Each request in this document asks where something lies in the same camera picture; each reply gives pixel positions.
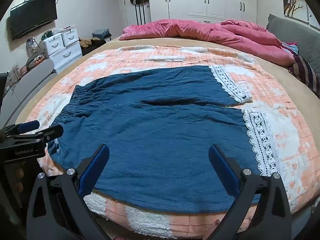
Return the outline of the person left hand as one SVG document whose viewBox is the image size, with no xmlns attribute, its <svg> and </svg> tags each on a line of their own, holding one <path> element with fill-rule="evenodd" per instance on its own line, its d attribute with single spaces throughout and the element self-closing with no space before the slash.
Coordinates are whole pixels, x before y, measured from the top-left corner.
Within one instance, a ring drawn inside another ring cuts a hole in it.
<svg viewBox="0 0 320 240">
<path fill-rule="evenodd" d="M 16 193 L 21 193 L 23 191 L 21 180 L 24 177 L 24 164 L 25 161 L 11 165 L 11 187 Z"/>
</svg>

